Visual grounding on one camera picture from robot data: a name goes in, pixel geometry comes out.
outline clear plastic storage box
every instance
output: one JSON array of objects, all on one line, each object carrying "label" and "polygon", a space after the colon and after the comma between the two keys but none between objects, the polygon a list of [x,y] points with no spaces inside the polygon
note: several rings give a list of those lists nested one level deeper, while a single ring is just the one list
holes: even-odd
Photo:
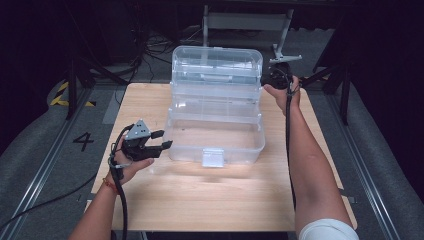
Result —
[{"label": "clear plastic storage box", "polygon": [[172,57],[165,140],[173,160],[254,163],[265,146],[256,50],[180,46]]}]

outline metal rail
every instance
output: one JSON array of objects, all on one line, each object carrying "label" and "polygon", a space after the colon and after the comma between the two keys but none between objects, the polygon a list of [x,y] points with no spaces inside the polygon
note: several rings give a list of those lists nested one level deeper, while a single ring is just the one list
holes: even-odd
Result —
[{"label": "metal rail", "polygon": [[390,218],[389,213],[384,205],[384,202],[381,198],[381,195],[374,184],[374,181],[371,177],[371,174],[368,171],[368,168],[365,164],[364,159],[358,149],[358,146],[353,139],[352,133],[348,126],[345,126],[340,119],[338,114],[338,104],[334,95],[326,95],[327,100],[330,104],[332,113],[337,118],[338,126],[340,127],[341,132],[349,146],[349,149],[354,158],[355,170],[358,173],[358,177],[362,183],[362,186],[365,189],[365,193],[368,197],[368,200],[371,204],[371,207],[374,210],[375,216],[377,217],[378,223],[381,226],[383,234],[386,239],[400,239],[395,226],[393,225],[392,219]]},{"label": "metal rail", "polygon": [[[44,184],[47,181],[47,178],[49,177],[57,159],[58,156],[62,150],[64,140],[69,134],[69,131],[71,130],[72,126],[74,125],[76,119],[78,118],[78,115],[80,114],[81,110],[83,109],[85,103],[88,101],[90,95],[92,92],[92,88],[84,88],[81,90],[81,95],[78,99],[78,107],[73,114],[73,116],[65,121],[62,128],[60,129],[55,141],[53,142],[49,152],[47,153],[46,157],[44,158],[43,163],[41,164],[40,168],[38,169],[35,177],[33,178],[32,182],[28,185],[28,188],[25,192],[24,197],[22,198],[21,202],[19,203],[18,207],[15,210],[15,213],[13,214],[13,217],[17,214],[26,211],[27,209],[30,209],[34,206],[35,201],[37,200],[41,190],[44,187]],[[0,235],[0,239],[15,239],[21,230],[25,219],[28,214],[25,214],[19,218],[17,218],[15,221],[11,222],[8,226],[6,226]]]}]

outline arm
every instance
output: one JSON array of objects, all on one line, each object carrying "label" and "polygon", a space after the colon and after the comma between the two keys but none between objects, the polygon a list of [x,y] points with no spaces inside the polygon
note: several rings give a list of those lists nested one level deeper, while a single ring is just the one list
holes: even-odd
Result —
[{"label": "arm", "polygon": [[[294,87],[299,79],[293,77]],[[287,92],[270,85],[265,90],[275,97],[285,115]],[[331,166],[310,131],[299,107],[300,92],[290,106],[290,176],[296,195],[296,233],[318,219],[332,218],[352,226],[334,179]]]},{"label": "arm", "polygon": [[[121,148],[122,139],[123,137],[118,144],[118,149]],[[129,161],[122,151],[116,152],[115,160],[118,163]],[[129,167],[124,168],[124,178],[121,180],[121,184],[131,180],[137,171],[151,165],[153,162],[154,159],[149,158],[143,161],[133,162]],[[109,183],[113,183],[110,172],[106,176],[106,180]],[[110,239],[116,196],[117,194],[114,189],[103,183],[82,219],[69,236],[69,239]]]}]

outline wooden tabletop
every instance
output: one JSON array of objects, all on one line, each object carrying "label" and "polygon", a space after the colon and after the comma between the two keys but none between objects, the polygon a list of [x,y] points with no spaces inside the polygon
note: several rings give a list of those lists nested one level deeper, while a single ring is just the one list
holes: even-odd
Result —
[{"label": "wooden tabletop", "polygon": [[[151,131],[165,127],[171,104],[169,84],[132,83],[121,104],[92,192],[99,189],[109,166],[110,145],[122,129],[140,118]],[[302,90],[301,108],[343,189],[309,98]],[[128,204],[128,230],[139,231],[294,231],[294,208],[285,152],[285,123],[275,100],[261,96],[265,148],[250,165],[204,168],[201,162],[173,161],[168,151],[141,170],[123,188]],[[158,145],[162,139],[146,145]],[[350,204],[345,204],[356,228]],[[113,229],[122,229],[118,197]]]}]

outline bracelet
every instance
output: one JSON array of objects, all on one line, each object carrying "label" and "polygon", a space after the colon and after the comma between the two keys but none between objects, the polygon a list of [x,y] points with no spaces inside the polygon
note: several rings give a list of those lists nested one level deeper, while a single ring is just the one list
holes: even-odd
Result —
[{"label": "bracelet", "polygon": [[115,184],[113,184],[113,183],[109,182],[106,178],[103,178],[103,183],[104,183],[106,186],[108,186],[108,187],[112,188],[112,190],[113,190],[116,194],[118,194],[118,195],[119,195],[118,189],[116,188]]}]

